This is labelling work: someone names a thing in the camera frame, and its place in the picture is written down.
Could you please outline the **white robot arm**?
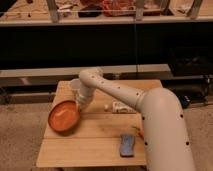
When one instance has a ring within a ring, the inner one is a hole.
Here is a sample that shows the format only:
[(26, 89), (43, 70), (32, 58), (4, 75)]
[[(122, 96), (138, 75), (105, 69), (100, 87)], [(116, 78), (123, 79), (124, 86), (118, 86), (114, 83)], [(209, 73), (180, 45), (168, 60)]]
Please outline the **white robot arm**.
[(79, 80), (81, 108), (98, 89), (141, 114), (148, 171), (196, 171), (183, 109), (172, 91), (163, 87), (144, 91), (119, 84), (105, 79), (99, 67), (82, 70)]

